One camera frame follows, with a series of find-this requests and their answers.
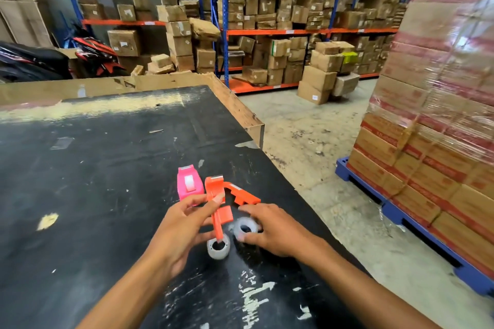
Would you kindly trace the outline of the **person's left hand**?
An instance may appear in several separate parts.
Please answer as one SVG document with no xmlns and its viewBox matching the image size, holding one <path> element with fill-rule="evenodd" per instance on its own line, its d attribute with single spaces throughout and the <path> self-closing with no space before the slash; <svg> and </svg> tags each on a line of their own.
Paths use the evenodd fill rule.
<svg viewBox="0 0 494 329">
<path fill-rule="evenodd" d="M 222 195 L 206 201 L 207 195 L 193 195 L 171 206 L 145 252 L 158 262 L 158 275 L 166 284 L 185 267 L 198 229 L 212 225 L 211 216 L 222 204 Z"/>
</svg>

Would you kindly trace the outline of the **person's right hand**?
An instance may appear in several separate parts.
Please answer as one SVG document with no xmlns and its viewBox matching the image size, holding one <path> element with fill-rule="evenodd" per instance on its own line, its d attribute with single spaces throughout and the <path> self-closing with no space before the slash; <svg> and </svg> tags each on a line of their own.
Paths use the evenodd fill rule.
<svg viewBox="0 0 494 329">
<path fill-rule="evenodd" d="M 304 261 L 312 256 L 323 240 L 297 222 L 276 204 L 243 205 L 241 212 L 249 214 L 267 234 L 268 246 L 259 246 L 279 257 L 293 257 Z"/>
</svg>

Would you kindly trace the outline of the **clear tape roll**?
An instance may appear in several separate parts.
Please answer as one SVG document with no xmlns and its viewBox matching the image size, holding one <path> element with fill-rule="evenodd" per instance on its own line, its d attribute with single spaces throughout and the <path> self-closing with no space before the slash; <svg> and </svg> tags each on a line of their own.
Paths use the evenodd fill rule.
<svg viewBox="0 0 494 329">
<path fill-rule="evenodd" d="M 234 221 L 233 235 L 238 243 L 247 243 L 248 234 L 257 234 L 262 230 L 262 226 L 251 217 L 240 217 Z"/>
<path fill-rule="evenodd" d="M 207 241 L 207 253 L 214 260 L 223 260 L 230 252 L 230 238 L 224 234 L 222 240 L 213 238 Z"/>
</svg>

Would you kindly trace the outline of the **orange tape dispenser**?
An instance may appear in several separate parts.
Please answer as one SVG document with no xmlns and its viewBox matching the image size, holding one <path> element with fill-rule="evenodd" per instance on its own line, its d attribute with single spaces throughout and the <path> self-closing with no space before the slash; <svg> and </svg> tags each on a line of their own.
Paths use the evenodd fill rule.
<svg viewBox="0 0 494 329">
<path fill-rule="evenodd" d="M 250 192 L 241 189 L 237 185 L 224 181 L 223 176 L 209 176 L 205 179 L 205 190 L 207 201 L 211 201 L 218 195 L 222 195 L 222 204 L 225 202 L 224 189 L 230 190 L 234 196 L 234 203 L 242 205 L 256 205 L 261 202 L 261 199 L 251 194 Z M 233 214 L 230 206 L 219 207 L 211 216 L 215 238 L 218 241 L 223 240 L 222 225 L 233 221 Z"/>
</svg>

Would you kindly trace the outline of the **person's right forearm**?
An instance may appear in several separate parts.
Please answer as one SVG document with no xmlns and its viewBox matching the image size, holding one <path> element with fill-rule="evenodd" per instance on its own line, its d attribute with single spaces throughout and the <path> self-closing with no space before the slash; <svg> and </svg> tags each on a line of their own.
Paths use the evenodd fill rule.
<svg viewBox="0 0 494 329">
<path fill-rule="evenodd" d="M 309 239 L 300 260 L 331 287 L 366 329 L 442 329 L 349 263 L 322 238 Z"/>
</svg>

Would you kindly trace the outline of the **pink tape dispenser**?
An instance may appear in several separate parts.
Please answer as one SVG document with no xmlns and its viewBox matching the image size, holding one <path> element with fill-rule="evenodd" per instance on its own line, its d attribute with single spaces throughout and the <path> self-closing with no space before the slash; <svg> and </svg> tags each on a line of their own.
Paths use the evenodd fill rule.
<svg viewBox="0 0 494 329">
<path fill-rule="evenodd" d="M 205 194 L 204 183 L 193 164 L 178 168 L 177 193 L 180 201 L 189 196 Z"/>
</svg>

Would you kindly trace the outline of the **cardboard table edging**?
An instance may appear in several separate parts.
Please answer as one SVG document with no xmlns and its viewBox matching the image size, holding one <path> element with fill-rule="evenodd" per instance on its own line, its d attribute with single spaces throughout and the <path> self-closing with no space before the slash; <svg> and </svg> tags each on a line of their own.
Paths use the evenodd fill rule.
<svg viewBox="0 0 494 329">
<path fill-rule="evenodd" d="M 103 95 L 141 94 L 150 90 L 179 89 L 206 85 L 248 132 L 259 148 L 263 147 L 264 123 L 237 95 L 213 74 L 190 71 L 164 75 L 85 78 L 0 84 L 0 109 L 10 106 L 51 106 L 61 101 Z"/>
</svg>

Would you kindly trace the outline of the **blue plastic pallet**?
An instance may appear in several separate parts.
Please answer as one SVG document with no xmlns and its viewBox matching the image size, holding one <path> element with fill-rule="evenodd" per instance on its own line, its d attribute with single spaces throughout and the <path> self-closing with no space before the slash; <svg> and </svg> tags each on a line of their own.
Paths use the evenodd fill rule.
<svg viewBox="0 0 494 329">
<path fill-rule="evenodd" d="M 444 257 L 453 267 L 455 275 L 474 292 L 483 296 L 494 298 L 494 278 L 479 270 L 471 261 L 454 251 L 448 244 L 436 237 L 428 228 L 420 225 L 410 215 L 396 207 L 390 201 L 385 200 L 376 189 L 364 182 L 356 173 L 349 170 L 347 162 L 349 157 L 337 159 L 335 173 L 343 181 L 350 181 L 362 192 L 380 205 L 380 212 L 393 224 L 404 226 L 417 238 L 429 245 L 436 253 Z"/>
</svg>

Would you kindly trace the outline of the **floor pile of cardboard boxes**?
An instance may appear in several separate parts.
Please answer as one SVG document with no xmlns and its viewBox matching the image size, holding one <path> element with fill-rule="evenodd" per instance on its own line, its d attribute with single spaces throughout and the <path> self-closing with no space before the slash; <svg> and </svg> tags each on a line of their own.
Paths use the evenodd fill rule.
<svg viewBox="0 0 494 329">
<path fill-rule="evenodd" d="M 316 43 L 309 65 L 303 70 L 297 96 L 314 105 L 322 105 L 354 92 L 360 75 L 356 73 L 356 64 L 342 64 L 341 53 L 345 51 L 356 52 L 355 46 L 345 41 Z"/>
</svg>

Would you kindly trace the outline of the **tall leaning cardboard box stack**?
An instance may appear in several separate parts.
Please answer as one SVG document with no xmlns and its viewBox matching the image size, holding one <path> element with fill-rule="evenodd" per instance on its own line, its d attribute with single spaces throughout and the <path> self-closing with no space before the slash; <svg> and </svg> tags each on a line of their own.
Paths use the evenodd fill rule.
<svg viewBox="0 0 494 329">
<path fill-rule="evenodd" d="M 161 0 L 158 20 L 164 22 L 171 62 L 177 71 L 213 73 L 218 67 L 215 47 L 219 28 L 211 22 L 204 0 Z"/>
</svg>

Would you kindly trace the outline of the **red motorcycle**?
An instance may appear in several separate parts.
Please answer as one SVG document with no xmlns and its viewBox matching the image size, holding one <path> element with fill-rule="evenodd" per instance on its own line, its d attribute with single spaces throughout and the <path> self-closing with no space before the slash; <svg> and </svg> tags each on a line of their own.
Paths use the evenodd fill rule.
<svg viewBox="0 0 494 329">
<path fill-rule="evenodd" d="M 75 56 L 89 78 L 124 77 L 128 71 L 117 54 L 81 25 L 73 23 L 63 41 L 64 49 L 75 49 Z"/>
</svg>

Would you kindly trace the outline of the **shrink-wrapped carton load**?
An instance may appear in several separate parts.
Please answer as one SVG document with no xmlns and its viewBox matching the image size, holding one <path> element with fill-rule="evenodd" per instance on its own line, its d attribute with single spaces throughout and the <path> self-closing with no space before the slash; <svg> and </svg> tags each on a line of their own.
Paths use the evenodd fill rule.
<svg viewBox="0 0 494 329">
<path fill-rule="evenodd" d="M 494 0 L 411 0 L 347 166 L 494 279 Z"/>
</svg>

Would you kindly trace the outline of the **shelved brown cardboard boxes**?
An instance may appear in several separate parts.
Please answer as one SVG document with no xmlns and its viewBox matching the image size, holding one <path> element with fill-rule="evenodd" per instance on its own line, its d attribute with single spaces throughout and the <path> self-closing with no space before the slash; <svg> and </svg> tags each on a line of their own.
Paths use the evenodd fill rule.
<svg viewBox="0 0 494 329">
<path fill-rule="evenodd" d="M 334 28 L 370 29 L 398 28 L 404 16 L 408 0 L 217 0 L 211 8 L 210 19 L 220 27 L 223 22 L 233 22 L 239 29 L 307 29 L 328 28 L 331 16 Z M 303 70 L 309 65 L 316 43 L 345 41 L 354 43 L 359 54 L 357 74 L 364 78 L 376 77 L 387 58 L 395 33 L 333 33 L 329 39 L 323 34 L 309 36 L 240 36 L 227 40 L 229 48 L 221 49 L 216 43 L 218 62 L 216 75 L 230 80 L 240 80 L 240 89 L 254 86 L 254 90 L 266 90 L 268 86 L 295 85 L 302 79 Z M 226 74 L 226 64 L 240 67 L 237 73 Z"/>
</svg>

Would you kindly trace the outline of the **black motorcycle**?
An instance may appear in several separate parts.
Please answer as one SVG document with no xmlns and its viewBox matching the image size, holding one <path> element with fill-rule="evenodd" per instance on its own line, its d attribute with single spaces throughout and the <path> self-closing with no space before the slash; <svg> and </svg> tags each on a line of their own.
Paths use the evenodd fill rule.
<svg viewBox="0 0 494 329">
<path fill-rule="evenodd" d="M 70 80 L 69 61 L 55 49 L 0 41 L 0 83 Z"/>
</svg>

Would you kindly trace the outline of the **flat cardboard sheets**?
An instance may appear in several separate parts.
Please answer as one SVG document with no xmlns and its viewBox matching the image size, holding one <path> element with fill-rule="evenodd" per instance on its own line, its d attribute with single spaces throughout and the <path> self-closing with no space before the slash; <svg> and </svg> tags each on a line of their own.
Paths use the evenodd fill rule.
<svg viewBox="0 0 494 329">
<path fill-rule="evenodd" d="M 0 40 L 53 48 L 47 0 L 0 0 Z"/>
</svg>

